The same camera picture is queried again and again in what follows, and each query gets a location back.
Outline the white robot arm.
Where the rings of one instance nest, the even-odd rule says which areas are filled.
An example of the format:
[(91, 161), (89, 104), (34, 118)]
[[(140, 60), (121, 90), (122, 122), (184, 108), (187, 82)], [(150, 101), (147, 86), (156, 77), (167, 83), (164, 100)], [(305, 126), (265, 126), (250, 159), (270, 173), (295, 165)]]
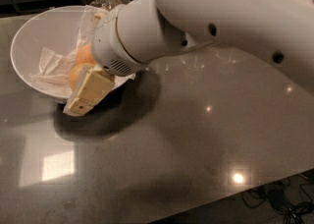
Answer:
[(246, 51), (306, 90), (314, 88), (314, 0), (133, 0), (105, 15), (64, 112), (83, 116), (112, 89), (116, 76), (151, 61), (208, 45)]

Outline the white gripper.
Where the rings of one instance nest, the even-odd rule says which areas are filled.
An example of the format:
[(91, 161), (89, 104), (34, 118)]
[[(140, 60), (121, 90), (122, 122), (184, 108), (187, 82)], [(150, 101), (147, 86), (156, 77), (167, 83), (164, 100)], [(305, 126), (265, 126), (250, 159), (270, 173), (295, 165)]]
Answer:
[(118, 15), (123, 7), (123, 4), (118, 5), (106, 15), (94, 14), (93, 25), (96, 29), (91, 50), (94, 59), (105, 71), (88, 65), (75, 66), (71, 70), (70, 77), (77, 71), (78, 78), (63, 110), (65, 114), (79, 117), (91, 111), (113, 89), (115, 77), (111, 75), (125, 77), (146, 69), (147, 64), (130, 56), (118, 35)]

